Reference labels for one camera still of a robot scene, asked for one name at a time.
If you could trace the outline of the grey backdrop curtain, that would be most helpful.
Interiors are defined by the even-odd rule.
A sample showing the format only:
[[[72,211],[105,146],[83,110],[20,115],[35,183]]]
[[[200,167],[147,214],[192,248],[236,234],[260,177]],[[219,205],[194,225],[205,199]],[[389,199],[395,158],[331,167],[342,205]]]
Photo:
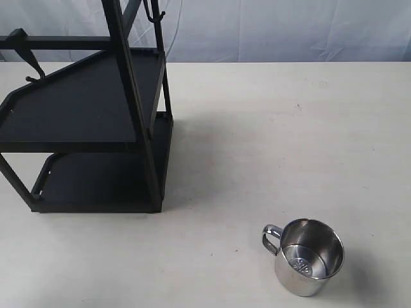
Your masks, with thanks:
[[[158,1],[169,62],[410,62],[410,1]],[[1,1],[1,36],[108,36],[101,1]]]

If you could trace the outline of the stainless steel mug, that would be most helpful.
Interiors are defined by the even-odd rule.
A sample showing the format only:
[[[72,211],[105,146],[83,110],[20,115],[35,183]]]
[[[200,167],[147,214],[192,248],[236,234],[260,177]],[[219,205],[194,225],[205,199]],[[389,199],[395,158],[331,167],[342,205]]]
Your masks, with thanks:
[[[341,270],[345,259],[338,234],[316,219],[295,219],[283,228],[266,225],[262,244],[275,257],[278,281],[301,297],[318,294]]]

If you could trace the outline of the black metal shelf rack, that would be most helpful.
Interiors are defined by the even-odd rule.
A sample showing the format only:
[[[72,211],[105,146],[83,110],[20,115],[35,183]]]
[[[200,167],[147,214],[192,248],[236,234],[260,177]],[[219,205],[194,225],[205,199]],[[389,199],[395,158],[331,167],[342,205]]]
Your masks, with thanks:
[[[1,103],[1,153],[47,153],[28,189],[1,172],[32,212],[162,210],[173,130],[157,1],[104,1],[106,37],[1,37],[38,72]]]

